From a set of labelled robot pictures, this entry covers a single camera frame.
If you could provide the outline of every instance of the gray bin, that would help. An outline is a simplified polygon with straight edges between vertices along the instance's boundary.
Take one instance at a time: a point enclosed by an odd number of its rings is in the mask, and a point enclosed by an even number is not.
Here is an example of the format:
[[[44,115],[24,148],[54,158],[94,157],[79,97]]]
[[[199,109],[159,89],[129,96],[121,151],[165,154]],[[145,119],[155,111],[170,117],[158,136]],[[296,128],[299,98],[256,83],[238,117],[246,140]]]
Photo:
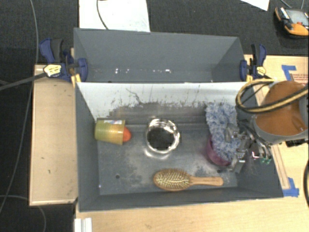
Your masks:
[[[207,103],[235,104],[243,85],[238,38],[75,29],[74,51],[89,66],[87,82],[75,92],[80,211],[282,197],[273,162],[248,157],[236,174],[206,156]],[[167,158],[147,155],[145,131],[153,117],[172,120],[181,132]],[[132,139],[122,146],[96,141],[98,118],[125,119]],[[166,192],[152,182],[163,168],[221,176],[225,183]]]

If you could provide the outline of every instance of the blue fabric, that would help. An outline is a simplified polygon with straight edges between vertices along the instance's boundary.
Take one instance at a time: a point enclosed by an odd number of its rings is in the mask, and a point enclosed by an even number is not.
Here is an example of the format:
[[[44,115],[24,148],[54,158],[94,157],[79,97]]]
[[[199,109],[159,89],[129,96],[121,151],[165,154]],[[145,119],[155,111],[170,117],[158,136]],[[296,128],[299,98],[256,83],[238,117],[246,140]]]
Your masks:
[[[224,133],[228,123],[237,125],[235,107],[226,103],[209,103],[206,108],[206,122],[212,135],[213,150],[224,160],[231,161],[240,139],[232,138],[231,143],[225,141]]]

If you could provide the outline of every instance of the orange cap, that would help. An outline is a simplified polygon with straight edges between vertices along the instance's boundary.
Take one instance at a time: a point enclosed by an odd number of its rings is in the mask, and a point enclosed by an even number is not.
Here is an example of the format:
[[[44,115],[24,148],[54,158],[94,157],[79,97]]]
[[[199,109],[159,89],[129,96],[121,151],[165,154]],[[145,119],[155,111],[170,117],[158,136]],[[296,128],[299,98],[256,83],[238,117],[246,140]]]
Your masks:
[[[123,142],[127,142],[131,139],[132,134],[129,131],[129,129],[127,127],[124,128],[124,136],[123,136]]]

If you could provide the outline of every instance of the black carpet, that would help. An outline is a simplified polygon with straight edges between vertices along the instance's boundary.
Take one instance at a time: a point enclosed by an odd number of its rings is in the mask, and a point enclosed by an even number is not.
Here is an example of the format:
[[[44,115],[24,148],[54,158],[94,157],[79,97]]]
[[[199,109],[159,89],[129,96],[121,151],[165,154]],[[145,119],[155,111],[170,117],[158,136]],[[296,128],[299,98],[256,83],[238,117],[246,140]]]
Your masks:
[[[301,0],[286,0],[299,8]],[[39,38],[63,38],[64,48],[73,46],[72,29],[78,26],[78,0],[33,0]],[[270,55],[308,55],[308,40],[293,40],[274,18],[279,0],[270,0],[267,12],[239,0],[147,0],[151,31],[238,36],[243,51],[262,43]],[[305,11],[309,0],[305,0]],[[13,82],[32,75],[35,61],[35,30],[29,0],[0,0],[0,80]],[[0,92],[0,195],[5,194],[18,153],[30,85]],[[20,162],[10,191],[28,196],[31,114]],[[45,206],[48,232],[72,230],[73,205]],[[9,198],[0,215],[0,232],[43,229],[38,209],[26,201]]]

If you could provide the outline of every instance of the blue tape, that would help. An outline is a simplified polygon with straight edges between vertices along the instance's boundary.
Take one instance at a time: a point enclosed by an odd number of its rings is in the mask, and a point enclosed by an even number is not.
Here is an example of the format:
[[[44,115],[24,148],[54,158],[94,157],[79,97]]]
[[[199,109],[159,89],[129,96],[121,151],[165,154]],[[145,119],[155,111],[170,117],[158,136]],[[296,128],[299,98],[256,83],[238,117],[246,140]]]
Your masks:
[[[281,67],[282,67],[282,70],[284,72],[286,80],[291,81],[292,79],[291,79],[289,71],[296,71],[296,66],[294,66],[294,65],[282,65]]]
[[[298,197],[299,196],[299,188],[295,188],[294,181],[292,178],[289,178],[290,189],[282,190],[284,197]]]

